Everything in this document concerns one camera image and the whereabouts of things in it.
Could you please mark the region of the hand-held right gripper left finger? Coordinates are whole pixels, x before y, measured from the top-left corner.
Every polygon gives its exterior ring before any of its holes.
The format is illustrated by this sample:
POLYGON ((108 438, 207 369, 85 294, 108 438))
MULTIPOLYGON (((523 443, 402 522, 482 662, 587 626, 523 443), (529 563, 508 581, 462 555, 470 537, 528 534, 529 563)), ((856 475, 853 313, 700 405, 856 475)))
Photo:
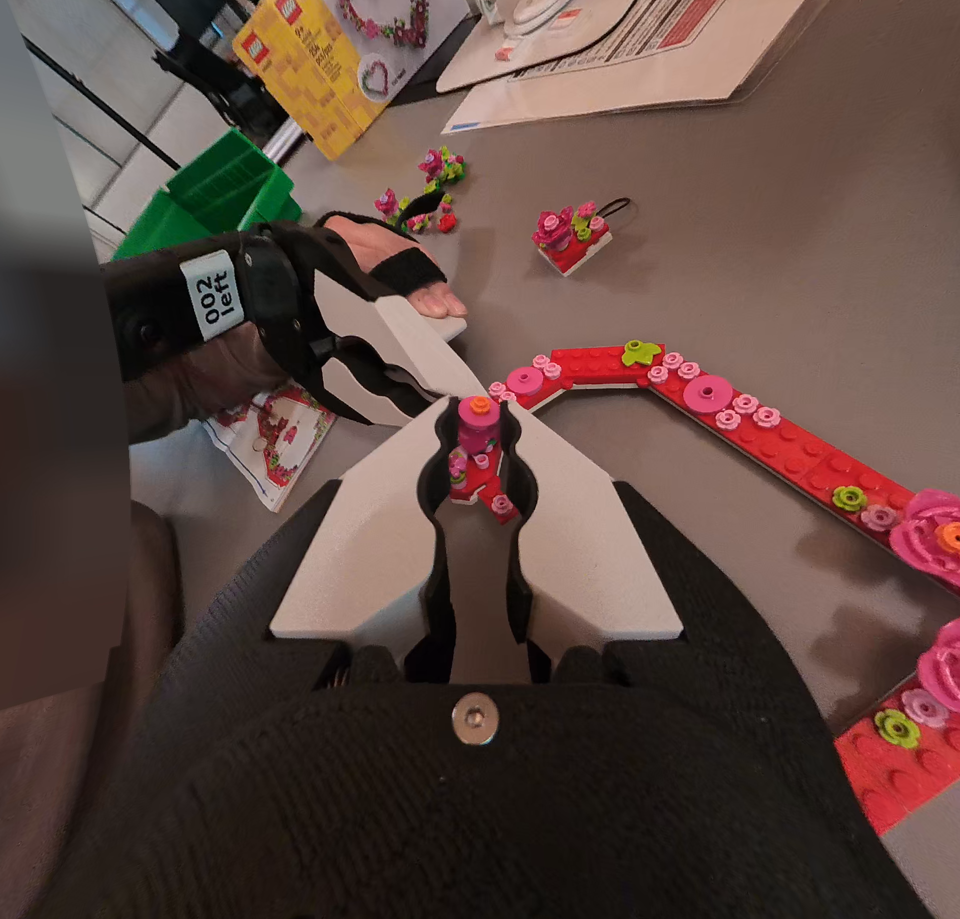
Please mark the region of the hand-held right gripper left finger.
POLYGON ((445 533, 457 438, 437 400, 347 470, 270 622, 277 639, 383 647, 399 665, 449 665, 457 626, 445 533))

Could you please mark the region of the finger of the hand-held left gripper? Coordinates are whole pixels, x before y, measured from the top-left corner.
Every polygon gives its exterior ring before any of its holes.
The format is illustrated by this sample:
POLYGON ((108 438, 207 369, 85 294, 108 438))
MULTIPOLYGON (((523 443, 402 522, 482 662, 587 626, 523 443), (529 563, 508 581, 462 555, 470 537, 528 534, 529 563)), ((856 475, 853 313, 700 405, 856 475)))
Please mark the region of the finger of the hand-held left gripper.
POLYGON ((320 381, 341 414, 358 422, 403 427, 444 392, 430 388, 429 374, 442 369, 437 356, 450 352, 442 337, 323 337, 320 381))
POLYGON ((331 333, 365 342, 387 366, 402 370, 426 392, 457 398, 485 392, 431 320, 406 298, 388 295, 368 301, 321 270, 315 271, 314 298, 331 333))

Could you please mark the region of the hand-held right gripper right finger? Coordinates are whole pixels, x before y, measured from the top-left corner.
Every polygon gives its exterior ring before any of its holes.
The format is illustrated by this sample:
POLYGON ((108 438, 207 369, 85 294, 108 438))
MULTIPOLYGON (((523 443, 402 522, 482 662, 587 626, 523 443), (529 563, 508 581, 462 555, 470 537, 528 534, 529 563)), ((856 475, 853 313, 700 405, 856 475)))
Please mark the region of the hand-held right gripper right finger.
POLYGON ((558 665, 570 649, 678 638, 681 619, 619 484, 515 401, 501 442, 519 513, 507 580, 516 640, 558 665))

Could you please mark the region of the flowered red toy brick segment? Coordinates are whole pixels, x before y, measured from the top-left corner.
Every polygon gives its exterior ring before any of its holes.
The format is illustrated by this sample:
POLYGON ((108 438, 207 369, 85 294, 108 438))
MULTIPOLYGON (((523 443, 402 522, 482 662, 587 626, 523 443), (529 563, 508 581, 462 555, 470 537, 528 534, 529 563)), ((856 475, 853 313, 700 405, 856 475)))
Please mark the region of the flowered red toy brick segment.
POLYGON ((518 511, 501 485, 499 403, 488 395, 465 397, 457 413, 457 444, 447 460, 450 500, 485 505, 505 526, 518 511))

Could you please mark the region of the red toy brick heart frame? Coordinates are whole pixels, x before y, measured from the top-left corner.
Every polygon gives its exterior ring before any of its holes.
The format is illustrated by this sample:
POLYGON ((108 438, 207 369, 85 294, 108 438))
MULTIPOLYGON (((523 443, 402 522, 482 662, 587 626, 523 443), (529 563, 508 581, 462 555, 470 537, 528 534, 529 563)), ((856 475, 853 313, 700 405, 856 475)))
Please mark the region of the red toy brick heart frame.
MULTIPOLYGON (((494 404, 535 411, 580 389, 646 389, 822 506, 912 570, 958 596, 958 495, 912 492, 789 420, 773 405, 664 344, 554 349, 495 381, 494 404)), ((862 812, 884 837, 958 783, 958 619, 914 673, 834 745, 862 812)))

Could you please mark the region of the yellow building set box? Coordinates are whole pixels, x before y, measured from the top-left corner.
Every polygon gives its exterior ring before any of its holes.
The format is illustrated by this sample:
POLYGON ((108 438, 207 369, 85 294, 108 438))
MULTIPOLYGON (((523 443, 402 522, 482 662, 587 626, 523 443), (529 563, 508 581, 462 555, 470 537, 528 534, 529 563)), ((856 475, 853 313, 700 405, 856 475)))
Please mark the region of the yellow building set box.
POLYGON ((336 160, 469 12, 467 0, 260 0, 232 48, 336 160))

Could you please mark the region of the person's left hand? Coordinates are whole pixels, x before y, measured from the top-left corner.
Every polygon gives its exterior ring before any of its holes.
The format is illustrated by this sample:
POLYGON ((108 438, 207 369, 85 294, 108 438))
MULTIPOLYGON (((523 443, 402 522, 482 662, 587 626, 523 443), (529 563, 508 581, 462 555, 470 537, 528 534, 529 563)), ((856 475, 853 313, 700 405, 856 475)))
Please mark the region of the person's left hand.
POLYGON ((363 217, 332 215, 323 224, 347 243, 363 272, 404 296, 420 315, 467 317, 466 306, 450 289, 443 270, 418 242, 363 217))

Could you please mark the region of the instruction booklet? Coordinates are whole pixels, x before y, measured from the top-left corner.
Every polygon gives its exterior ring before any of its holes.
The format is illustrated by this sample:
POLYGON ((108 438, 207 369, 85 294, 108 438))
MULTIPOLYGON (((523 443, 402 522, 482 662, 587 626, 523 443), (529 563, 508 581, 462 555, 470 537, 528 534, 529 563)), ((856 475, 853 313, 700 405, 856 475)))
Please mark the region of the instruction booklet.
POLYGON ((336 420, 306 389, 289 382, 216 413, 202 426, 259 501, 278 513, 336 420))

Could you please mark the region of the green plastic bin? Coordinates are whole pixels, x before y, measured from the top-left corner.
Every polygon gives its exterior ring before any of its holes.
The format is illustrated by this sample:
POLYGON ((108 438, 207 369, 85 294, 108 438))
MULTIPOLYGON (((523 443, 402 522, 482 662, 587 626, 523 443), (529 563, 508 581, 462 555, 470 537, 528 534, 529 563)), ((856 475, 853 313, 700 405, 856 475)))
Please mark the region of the green plastic bin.
POLYGON ((258 222, 301 220, 294 183, 243 133, 228 130, 158 189, 126 231, 114 262, 245 231, 258 222))

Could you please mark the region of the small red toy brick ornament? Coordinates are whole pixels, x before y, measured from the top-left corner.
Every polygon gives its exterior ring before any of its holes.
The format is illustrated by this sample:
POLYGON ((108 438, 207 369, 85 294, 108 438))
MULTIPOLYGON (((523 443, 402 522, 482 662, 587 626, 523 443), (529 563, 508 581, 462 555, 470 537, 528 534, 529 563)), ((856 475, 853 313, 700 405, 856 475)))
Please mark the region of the small red toy brick ornament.
POLYGON ((537 217, 531 241, 541 257, 568 278, 613 241, 609 220, 631 203, 630 197, 618 197, 605 205, 589 201, 546 209, 537 217))

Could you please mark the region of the black office chair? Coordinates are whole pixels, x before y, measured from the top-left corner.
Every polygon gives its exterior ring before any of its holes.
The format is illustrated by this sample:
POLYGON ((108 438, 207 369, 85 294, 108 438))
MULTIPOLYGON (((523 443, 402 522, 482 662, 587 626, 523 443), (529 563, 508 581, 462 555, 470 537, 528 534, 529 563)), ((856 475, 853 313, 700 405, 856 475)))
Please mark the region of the black office chair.
POLYGON ((153 59, 199 93, 223 121, 257 146, 266 145, 288 115, 234 57, 233 37, 248 19, 242 1, 154 0, 172 19, 175 40, 153 59))

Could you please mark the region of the black floor strip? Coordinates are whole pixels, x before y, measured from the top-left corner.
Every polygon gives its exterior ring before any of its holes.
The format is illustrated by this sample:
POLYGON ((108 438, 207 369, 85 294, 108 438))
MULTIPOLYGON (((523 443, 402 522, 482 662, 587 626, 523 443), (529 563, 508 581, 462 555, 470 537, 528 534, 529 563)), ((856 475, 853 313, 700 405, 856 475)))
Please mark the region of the black floor strip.
POLYGON ((174 157, 162 150, 159 145, 156 145, 146 133, 141 132, 132 122, 128 121, 118 110, 114 109, 113 106, 92 90, 76 74, 66 69, 25 34, 22 33, 21 38, 23 39, 26 49, 34 59, 42 63, 46 69, 54 73, 54 75, 66 83, 83 99, 91 103, 100 113, 134 139, 138 145, 147 149, 150 154, 160 159, 168 168, 174 171, 179 171, 182 168, 181 164, 178 163, 174 157))

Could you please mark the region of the white tabletop stand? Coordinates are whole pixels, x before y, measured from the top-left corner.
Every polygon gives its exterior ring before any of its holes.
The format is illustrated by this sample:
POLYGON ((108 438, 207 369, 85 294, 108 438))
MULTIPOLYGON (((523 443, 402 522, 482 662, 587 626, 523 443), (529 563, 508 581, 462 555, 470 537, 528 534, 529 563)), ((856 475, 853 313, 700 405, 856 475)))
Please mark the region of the white tabletop stand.
POLYGON ((453 92, 579 53, 625 18, 636 0, 496 0, 438 79, 453 92))

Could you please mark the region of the clear document sleeve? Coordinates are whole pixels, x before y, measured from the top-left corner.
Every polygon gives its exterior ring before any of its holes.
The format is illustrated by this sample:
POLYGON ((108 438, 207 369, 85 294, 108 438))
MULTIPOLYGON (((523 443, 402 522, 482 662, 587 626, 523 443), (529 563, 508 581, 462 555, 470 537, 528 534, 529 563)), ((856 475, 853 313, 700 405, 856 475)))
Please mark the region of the clear document sleeve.
POLYGON ((830 0, 692 0, 642 55, 589 52, 475 85, 445 136, 668 106, 713 105, 756 85, 830 0))

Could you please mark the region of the printed paper sheet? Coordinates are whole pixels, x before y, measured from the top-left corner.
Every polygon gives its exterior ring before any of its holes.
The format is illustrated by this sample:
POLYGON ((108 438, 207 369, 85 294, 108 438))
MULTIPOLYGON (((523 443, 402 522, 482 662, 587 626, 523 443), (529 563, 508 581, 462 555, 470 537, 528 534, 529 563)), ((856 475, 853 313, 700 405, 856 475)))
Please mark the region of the printed paper sheet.
POLYGON ((635 0, 621 22, 581 52, 526 68, 511 82, 631 63, 690 45, 726 0, 635 0))

